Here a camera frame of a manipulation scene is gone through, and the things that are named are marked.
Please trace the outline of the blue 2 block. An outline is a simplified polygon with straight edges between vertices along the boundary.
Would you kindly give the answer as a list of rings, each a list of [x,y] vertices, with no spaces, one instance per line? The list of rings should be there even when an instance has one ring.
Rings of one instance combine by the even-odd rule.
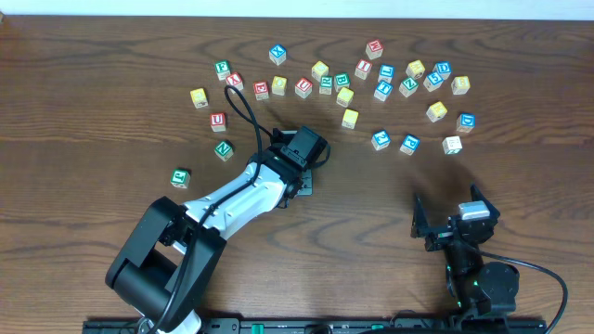
[[[375,150],[382,150],[390,145],[391,137],[385,130],[381,130],[371,137],[371,143]]]

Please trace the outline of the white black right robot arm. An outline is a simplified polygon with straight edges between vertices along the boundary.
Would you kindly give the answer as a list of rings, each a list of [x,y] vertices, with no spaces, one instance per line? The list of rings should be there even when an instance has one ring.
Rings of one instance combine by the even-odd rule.
[[[516,310],[519,271],[502,262],[484,262],[478,246],[494,235],[500,212],[471,186],[471,201],[458,206],[446,225],[429,225],[420,197],[414,199],[413,238],[425,240],[425,250],[442,251],[446,259],[446,285],[458,302],[451,323],[503,318]]]

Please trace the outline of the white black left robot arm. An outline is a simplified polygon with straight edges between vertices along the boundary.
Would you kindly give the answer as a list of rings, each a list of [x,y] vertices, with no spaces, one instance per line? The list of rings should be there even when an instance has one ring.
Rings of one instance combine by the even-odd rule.
[[[106,284],[151,323],[150,332],[197,332],[195,309],[228,239],[294,198],[312,167],[292,152],[265,151],[201,199],[155,200],[111,264]]]

